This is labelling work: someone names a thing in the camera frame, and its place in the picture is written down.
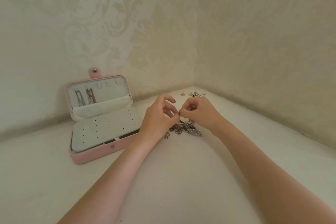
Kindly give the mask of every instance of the forearm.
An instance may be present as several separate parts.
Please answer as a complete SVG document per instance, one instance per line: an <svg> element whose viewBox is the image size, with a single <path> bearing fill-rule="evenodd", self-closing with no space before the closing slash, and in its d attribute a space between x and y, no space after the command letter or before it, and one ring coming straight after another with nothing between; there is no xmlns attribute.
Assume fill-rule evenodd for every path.
<svg viewBox="0 0 336 224"><path fill-rule="evenodd" d="M114 223L132 181L155 142L138 135L59 224Z"/></svg>
<svg viewBox="0 0 336 224"><path fill-rule="evenodd" d="M212 132L232 154L269 223L336 223L330 207L227 120Z"/></svg>

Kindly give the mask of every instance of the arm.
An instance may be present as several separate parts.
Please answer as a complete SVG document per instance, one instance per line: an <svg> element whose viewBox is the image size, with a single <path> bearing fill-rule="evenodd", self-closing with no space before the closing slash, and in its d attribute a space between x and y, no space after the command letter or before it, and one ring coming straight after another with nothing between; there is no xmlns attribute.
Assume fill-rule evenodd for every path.
<svg viewBox="0 0 336 224"><path fill-rule="evenodd" d="M176 108L165 100L175 103L169 95L161 95L156 99L147 109L134 142L120 154L58 224L104 224L116 221L140 165L158 140L180 119Z"/></svg>
<svg viewBox="0 0 336 224"><path fill-rule="evenodd" d="M336 213L266 156L205 98L190 98L182 117L209 129L228 148L269 223L336 223Z"/></svg>

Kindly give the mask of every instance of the hand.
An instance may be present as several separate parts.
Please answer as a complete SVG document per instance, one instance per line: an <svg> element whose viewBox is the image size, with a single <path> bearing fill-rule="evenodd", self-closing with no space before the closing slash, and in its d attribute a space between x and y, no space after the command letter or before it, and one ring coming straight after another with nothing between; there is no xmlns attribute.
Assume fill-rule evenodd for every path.
<svg viewBox="0 0 336 224"><path fill-rule="evenodd" d="M175 106L175 99L166 94L157 97L156 101L147 108L140 132L144 138L151 138L156 143L174 124L180 121L180 115Z"/></svg>
<svg viewBox="0 0 336 224"><path fill-rule="evenodd" d="M211 132L217 125L226 121L206 97L188 98L180 110L180 115L195 121Z"/></svg>

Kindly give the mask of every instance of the pink jewelry case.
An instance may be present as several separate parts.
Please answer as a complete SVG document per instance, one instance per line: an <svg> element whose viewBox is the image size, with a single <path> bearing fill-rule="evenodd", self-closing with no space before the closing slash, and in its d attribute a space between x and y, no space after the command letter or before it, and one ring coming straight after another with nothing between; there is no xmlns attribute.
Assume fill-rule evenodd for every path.
<svg viewBox="0 0 336 224"><path fill-rule="evenodd" d="M66 88L70 114L77 121L69 155L78 165L126 148L142 123L132 107L126 78L102 77L98 68L90 68L89 74L91 79L73 82Z"/></svg>

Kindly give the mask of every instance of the damask wallpaper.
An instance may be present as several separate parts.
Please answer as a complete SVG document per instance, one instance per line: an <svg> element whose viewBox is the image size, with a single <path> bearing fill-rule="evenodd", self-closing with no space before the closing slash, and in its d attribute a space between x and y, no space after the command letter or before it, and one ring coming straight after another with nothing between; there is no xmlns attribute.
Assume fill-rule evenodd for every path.
<svg viewBox="0 0 336 224"><path fill-rule="evenodd" d="M336 149L336 0L198 0L195 84Z"/></svg>
<svg viewBox="0 0 336 224"><path fill-rule="evenodd" d="M64 87L122 74L135 100L194 83L195 0L0 0L0 138L66 119Z"/></svg>

